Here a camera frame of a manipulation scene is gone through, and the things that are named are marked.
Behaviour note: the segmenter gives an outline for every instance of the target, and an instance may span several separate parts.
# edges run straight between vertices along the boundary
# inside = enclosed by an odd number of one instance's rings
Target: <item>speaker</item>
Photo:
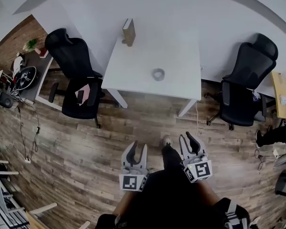
[[[14,104],[12,97],[4,92],[0,93],[0,106],[4,108],[11,108]]]

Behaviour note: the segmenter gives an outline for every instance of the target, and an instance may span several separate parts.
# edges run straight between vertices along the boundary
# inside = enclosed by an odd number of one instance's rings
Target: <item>table leg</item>
[[[39,102],[41,102],[41,103],[43,103],[43,104],[45,104],[47,106],[50,106],[50,107],[52,107],[54,109],[58,109],[58,110],[61,111],[61,107],[59,105],[50,103],[48,100],[46,100],[46,99],[44,99],[44,98],[42,98],[40,96],[36,96],[35,100],[37,100],[37,101],[39,101]]]
[[[107,91],[115,98],[115,100],[125,109],[128,108],[128,104],[122,98],[118,90],[115,89],[107,89]]]
[[[181,109],[178,116],[182,117],[184,114],[196,103],[196,99],[190,99]]]

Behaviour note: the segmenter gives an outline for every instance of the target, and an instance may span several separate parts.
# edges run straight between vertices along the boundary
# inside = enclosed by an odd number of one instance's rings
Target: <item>desk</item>
[[[57,104],[50,103],[48,100],[42,98],[39,96],[42,83],[44,81],[44,78],[46,77],[46,74],[49,70],[49,67],[53,61],[53,57],[48,54],[46,58],[40,58],[39,55],[35,52],[29,52],[24,55],[26,66],[35,66],[37,70],[37,78],[34,80],[32,86],[28,88],[27,90],[22,90],[20,95],[22,99],[26,99],[26,101],[30,104],[34,104],[35,100],[46,104],[50,107],[53,107],[55,109],[58,109],[61,111],[61,107]]]
[[[188,99],[178,116],[183,116],[191,106],[201,100],[200,58],[198,36],[193,27],[173,31],[136,23],[133,46],[116,41],[102,88],[107,89],[119,104],[128,105],[118,90],[157,94]],[[162,68],[165,78],[156,81],[152,70]]]
[[[271,72],[275,89],[277,117],[286,119],[286,105],[281,105],[280,96],[286,96],[286,77],[278,72]]]

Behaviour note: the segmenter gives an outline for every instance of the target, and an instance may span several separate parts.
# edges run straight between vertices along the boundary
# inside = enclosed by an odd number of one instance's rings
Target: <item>chair armrest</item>
[[[53,103],[53,101],[54,101],[54,97],[56,95],[58,84],[59,84],[58,82],[54,83],[52,88],[51,88],[50,95],[49,95],[49,102],[50,103]]]
[[[263,117],[266,117],[267,103],[266,103],[266,97],[263,94],[261,94],[261,100],[262,100],[262,115]]]
[[[224,105],[229,106],[230,105],[230,83],[229,82],[223,82],[222,95],[223,95]]]
[[[93,106],[94,105],[97,94],[98,94],[98,84],[92,83],[90,85],[90,92],[89,92],[87,106]]]

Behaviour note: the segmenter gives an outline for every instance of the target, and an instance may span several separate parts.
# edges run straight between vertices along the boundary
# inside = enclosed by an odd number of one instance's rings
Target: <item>wooden floor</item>
[[[218,87],[203,83],[203,93],[206,91],[217,92]],[[20,173],[11,179],[18,191],[15,197],[28,210],[57,202],[58,206],[41,218],[50,228],[75,229],[86,220],[91,221],[89,228],[94,228],[101,214],[114,210],[123,195],[118,183],[121,154],[132,141],[138,140],[140,147],[148,145],[148,167],[156,171],[163,168],[159,143],[164,135],[171,135],[173,146],[179,150],[179,135],[186,131],[196,133],[195,107],[184,117],[177,116],[186,100],[122,95],[128,109],[100,105],[101,129],[95,128],[93,120],[72,119],[36,103],[41,130],[38,152],[33,152],[31,164],[23,158],[18,110],[0,108],[0,157],[10,161],[10,170]],[[229,131],[227,123],[220,119],[207,126],[207,118],[215,115],[218,108],[211,98],[202,98],[197,104],[198,136],[205,142],[213,164],[214,175],[209,182],[220,197],[235,199],[245,207],[251,219],[261,216],[261,229],[272,228],[286,208],[286,198],[274,194],[282,168],[268,163],[258,171],[254,152],[255,131],[261,128],[264,132],[277,120],[269,114],[266,124],[236,126],[234,131]],[[20,104],[20,109],[22,133],[30,153],[37,117],[24,104]],[[284,145],[275,147],[280,154],[286,153]],[[263,155],[271,152],[272,146],[261,149]]]

